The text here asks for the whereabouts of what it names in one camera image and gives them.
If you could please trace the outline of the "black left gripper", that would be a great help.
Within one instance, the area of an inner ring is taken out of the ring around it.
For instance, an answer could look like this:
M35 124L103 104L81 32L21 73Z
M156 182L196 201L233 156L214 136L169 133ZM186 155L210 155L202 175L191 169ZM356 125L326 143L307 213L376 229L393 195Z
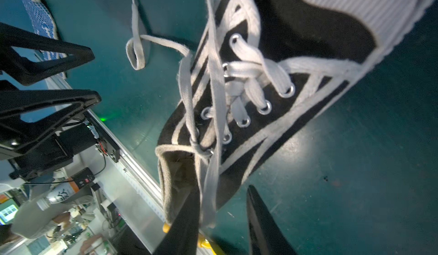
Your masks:
M94 59L89 47L1 23L1 71L24 86ZM96 139L84 124L53 134L101 100L92 90L19 90L2 80L1 160L13 158L17 165L9 177L31 181L71 164L75 155L94 146ZM61 105L64 108L36 122L21 119L22 114Z

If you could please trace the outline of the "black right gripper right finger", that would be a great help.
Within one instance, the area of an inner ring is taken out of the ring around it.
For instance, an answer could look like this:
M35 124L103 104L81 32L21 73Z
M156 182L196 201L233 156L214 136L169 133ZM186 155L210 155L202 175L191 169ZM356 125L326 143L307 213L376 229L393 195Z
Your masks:
M254 185L246 193L246 212L251 255L296 255L275 223Z

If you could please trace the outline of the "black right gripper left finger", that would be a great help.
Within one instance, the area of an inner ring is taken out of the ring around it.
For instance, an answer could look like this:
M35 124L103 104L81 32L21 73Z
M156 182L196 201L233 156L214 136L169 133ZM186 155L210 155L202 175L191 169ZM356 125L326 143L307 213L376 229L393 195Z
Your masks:
M195 255L200 219L200 194L194 187L153 255Z

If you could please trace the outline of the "black white canvas sneaker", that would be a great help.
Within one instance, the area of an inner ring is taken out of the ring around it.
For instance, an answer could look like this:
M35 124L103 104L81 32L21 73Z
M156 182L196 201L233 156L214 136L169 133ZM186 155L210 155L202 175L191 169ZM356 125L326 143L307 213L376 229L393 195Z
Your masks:
M391 53L434 0L205 0L181 100L155 149L164 216L192 188L200 220Z

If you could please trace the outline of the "white shoelace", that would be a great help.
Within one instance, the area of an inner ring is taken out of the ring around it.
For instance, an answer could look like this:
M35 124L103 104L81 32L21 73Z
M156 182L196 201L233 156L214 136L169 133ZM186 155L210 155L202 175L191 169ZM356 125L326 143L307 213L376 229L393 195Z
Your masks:
M180 102L163 128L155 154L163 211L173 223L194 187L200 220L212 226L217 210L282 137L290 138L346 89L357 62L319 57L275 61L261 48L261 15L254 0L205 0L208 19L196 52L141 34L132 0L132 37L126 53L145 68L144 42L178 51Z

